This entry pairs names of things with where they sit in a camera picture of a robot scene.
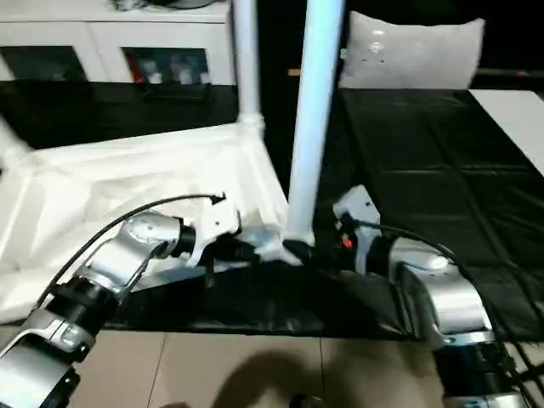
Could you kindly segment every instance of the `white tent frame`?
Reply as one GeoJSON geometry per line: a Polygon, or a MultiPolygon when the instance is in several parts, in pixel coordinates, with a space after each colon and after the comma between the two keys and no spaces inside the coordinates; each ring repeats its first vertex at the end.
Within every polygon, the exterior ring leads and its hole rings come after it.
{"type": "MultiPolygon", "coordinates": [[[[344,0],[308,0],[284,237],[313,243],[312,223],[329,120],[344,0]]],[[[261,122],[256,0],[235,0],[239,122],[261,122]]]]}

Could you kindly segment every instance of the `white pillow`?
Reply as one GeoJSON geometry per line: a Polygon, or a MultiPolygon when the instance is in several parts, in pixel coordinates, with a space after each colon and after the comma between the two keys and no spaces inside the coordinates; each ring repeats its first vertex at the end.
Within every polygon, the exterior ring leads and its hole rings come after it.
{"type": "Polygon", "coordinates": [[[484,21],[395,25],[351,12],[342,88],[468,88],[484,21]]]}

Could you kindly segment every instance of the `cabinet door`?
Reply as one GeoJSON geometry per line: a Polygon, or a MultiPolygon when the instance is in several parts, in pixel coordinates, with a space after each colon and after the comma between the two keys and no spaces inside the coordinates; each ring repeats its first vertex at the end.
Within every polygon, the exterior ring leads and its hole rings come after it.
{"type": "Polygon", "coordinates": [[[234,83],[227,24],[91,23],[113,82],[234,83]]]}
{"type": "Polygon", "coordinates": [[[85,23],[0,23],[0,80],[109,80],[85,23]]]}

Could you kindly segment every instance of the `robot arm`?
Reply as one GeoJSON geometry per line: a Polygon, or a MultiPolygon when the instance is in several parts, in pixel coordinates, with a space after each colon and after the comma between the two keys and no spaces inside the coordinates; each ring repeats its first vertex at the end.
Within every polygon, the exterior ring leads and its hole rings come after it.
{"type": "Polygon", "coordinates": [[[416,315],[416,331],[433,350],[445,407],[526,407],[507,375],[509,356],[495,339],[482,299],[457,266],[426,243],[387,238],[359,223],[379,222],[362,186],[345,195],[334,212],[355,272],[378,273],[401,288],[404,309],[416,315]]]}
{"type": "Polygon", "coordinates": [[[67,283],[54,287],[49,304],[0,351],[0,407],[67,406],[79,383],[72,364],[85,359],[149,261],[189,253],[187,266],[196,266],[208,244],[239,230],[239,214],[228,200],[205,210],[195,227],[158,212],[129,218],[67,283]]]}

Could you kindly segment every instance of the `glass cabinet door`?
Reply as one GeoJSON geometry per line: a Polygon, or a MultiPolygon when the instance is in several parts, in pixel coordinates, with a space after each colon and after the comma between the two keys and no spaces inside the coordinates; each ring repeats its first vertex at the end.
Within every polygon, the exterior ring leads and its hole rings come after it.
{"type": "Polygon", "coordinates": [[[210,82],[203,48],[122,48],[134,82],[200,85],[210,82]]]}
{"type": "Polygon", "coordinates": [[[82,64],[70,46],[0,47],[0,55],[14,79],[87,81],[82,64]]]}

